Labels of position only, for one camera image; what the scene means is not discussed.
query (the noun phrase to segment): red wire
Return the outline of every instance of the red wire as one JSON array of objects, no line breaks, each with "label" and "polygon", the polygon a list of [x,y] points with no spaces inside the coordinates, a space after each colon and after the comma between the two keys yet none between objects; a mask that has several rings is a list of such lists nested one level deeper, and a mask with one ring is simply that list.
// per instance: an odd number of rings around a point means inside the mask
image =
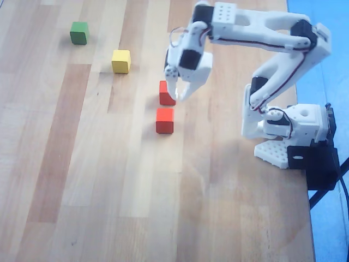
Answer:
[{"label": "red wire", "polygon": [[203,36],[204,34],[206,34],[207,32],[209,32],[209,31],[210,31],[210,29],[209,29],[209,28],[206,28],[204,31],[201,32],[200,37],[199,37],[199,39],[198,39],[198,45],[199,45],[200,47],[202,47],[202,43],[201,43],[201,38],[202,38],[202,36]]},{"label": "red wire", "polygon": [[268,98],[266,98],[265,100],[263,100],[263,102],[261,102],[259,106],[253,108],[253,109],[252,109],[253,111],[259,110],[259,109],[261,108],[261,106],[262,106],[270,97],[272,97],[272,96],[275,95],[277,92],[279,92],[280,89],[282,89],[282,88],[287,84],[287,82],[289,82],[289,80],[294,76],[294,74],[297,72],[297,70],[299,69],[299,67],[303,64],[303,62],[304,62],[304,60],[305,60],[305,57],[306,57],[306,54],[307,54],[307,53],[303,53],[304,56],[303,56],[302,61],[296,66],[296,68],[295,68],[294,71],[291,73],[291,75],[286,79],[286,81],[285,81],[284,83],[282,83],[282,85],[281,85],[278,89],[276,89]]},{"label": "red wire", "polygon": [[[257,45],[264,45],[264,46],[273,47],[273,48],[285,49],[285,47],[283,45],[272,45],[272,44],[267,44],[267,43],[258,42],[258,41],[235,40],[235,39],[225,39],[225,38],[218,38],[217,41],[244,43],[244,44],[257,44]],[[295,51],[308,51],[309,47],[293,48],[293,50],[295,50]]]}]

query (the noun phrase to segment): wooden tabletop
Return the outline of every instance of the wooden tabletop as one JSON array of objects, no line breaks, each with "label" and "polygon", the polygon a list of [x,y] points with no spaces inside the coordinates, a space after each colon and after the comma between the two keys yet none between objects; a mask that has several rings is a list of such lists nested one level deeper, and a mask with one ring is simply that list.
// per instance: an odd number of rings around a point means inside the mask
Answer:
[{"label": "wooden tabletop", "polygon": [[[155,132],[169,32],[195,2],[4,0],[1,262],[315,260],[305,177],[240,135],[244,87],[272,53],[207,43],[207,84],[174,107],[172,135]],[[88,22],[86,46],[73,21]],[[114,49],[130,50],[128,75]],[[291,88],[274,104],[295,102]]]}]

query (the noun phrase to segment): black cable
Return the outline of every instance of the black cable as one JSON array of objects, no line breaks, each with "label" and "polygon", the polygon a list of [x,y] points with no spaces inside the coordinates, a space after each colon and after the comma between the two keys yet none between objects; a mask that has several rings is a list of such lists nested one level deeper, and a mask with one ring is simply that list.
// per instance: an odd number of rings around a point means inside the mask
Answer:
[{"label": "black cable", "polygon": [[[345,199],[347,201],[347,210],[348,210],[348,220],[349,220],[349,194],[348,194],[348,189],[345,185],[344,179],[343,179],[343,173],[341,172],[341,170],[337,169],[337,173],[339,176],[339,181],[342,184],[343,187],[343,191],[345,194]],[[349,262],[349,246],[348,246],[348,252],[347,252],[347,262]]]},{"label": "black cable", "polygon": [[287,138],[287,139],[290,139],[290,138],[291,138],[291,134],[292,134],[292,132],[293,132],[293,124],[292,124],[292,122],[291,122],[291,119],[290,119],[289,116],[286,114],[286,112],[284,112],[284,110],[282,110],[282,109],[279,109],[279,108],[270,108],[269,111],[271,111],[271,110],[276,110],[276,111],[280,111],[280,112],[284,113],[284,116],[286,117],[287,121],[289,121],[289,123],[290,123],[290,134],[289,134],[289,136],[288,136],[288,138]]},{"label": "black cable", "polygon": [[[340,173],[342,176],[344,176],[348,171],[349,171],[349,158],[347,158],[344,161],[344,163],[340,165]],[[310,209],[312,209],[328,193],[328,191],[329,190],[316,191],[316,193],[309,199]]]}]

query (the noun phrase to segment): green block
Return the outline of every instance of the green block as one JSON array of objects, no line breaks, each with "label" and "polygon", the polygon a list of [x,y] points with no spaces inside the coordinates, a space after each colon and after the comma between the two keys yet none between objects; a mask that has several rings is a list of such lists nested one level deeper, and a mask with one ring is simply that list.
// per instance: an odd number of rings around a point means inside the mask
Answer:
[{"label": "green block", "polygon": [[86,45],[89,38],[87,23],[73,22],[70,29],[70,37],[74,45]]}]

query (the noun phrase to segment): yellow block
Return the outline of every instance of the yellow block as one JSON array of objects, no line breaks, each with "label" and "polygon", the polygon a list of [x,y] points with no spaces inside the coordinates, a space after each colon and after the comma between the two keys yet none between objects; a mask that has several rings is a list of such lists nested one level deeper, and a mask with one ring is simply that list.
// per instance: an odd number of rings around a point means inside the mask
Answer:
[{"label": "yellow block", "polygon": [[131,66],[131,54],[129,50],[114,50],[111,60],[113,72],[120,74],[128,74]]}]

